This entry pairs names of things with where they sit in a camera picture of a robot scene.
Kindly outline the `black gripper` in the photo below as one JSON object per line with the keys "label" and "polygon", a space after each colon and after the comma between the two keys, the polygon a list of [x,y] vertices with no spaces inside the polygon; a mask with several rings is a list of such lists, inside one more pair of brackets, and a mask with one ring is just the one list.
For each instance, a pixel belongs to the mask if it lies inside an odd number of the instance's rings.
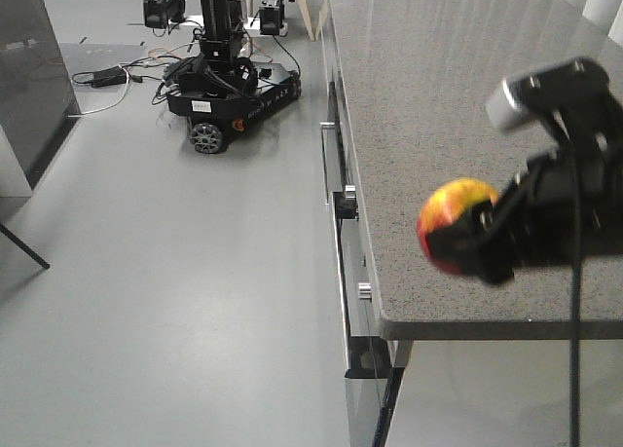
{"label": "black gripper", "polygon": [[427,232],[427,258],[451,275],[502,284],[518,268],[568,266],[574,255],[622,252],[622,156],[577,163],[530,161],[498,201],[468,200],[458,217]]}

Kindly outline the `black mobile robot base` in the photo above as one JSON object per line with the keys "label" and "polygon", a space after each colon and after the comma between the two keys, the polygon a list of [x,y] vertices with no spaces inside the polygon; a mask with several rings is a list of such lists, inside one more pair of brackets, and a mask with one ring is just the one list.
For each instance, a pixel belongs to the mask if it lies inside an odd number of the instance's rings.
{"label": "black mobile robot base", "polygon": [[[217,154],[232,133],[243,133],[298,99],[301,75],[274,62],[254,62],[244,0],[201,0],[202,24],[194,41],[196,56],[170,64],[164,73],[170,112],[186,118],[189,141],[203,154]],[[144,23],[169,30],[185,19],[186,0],[144,0]]]}

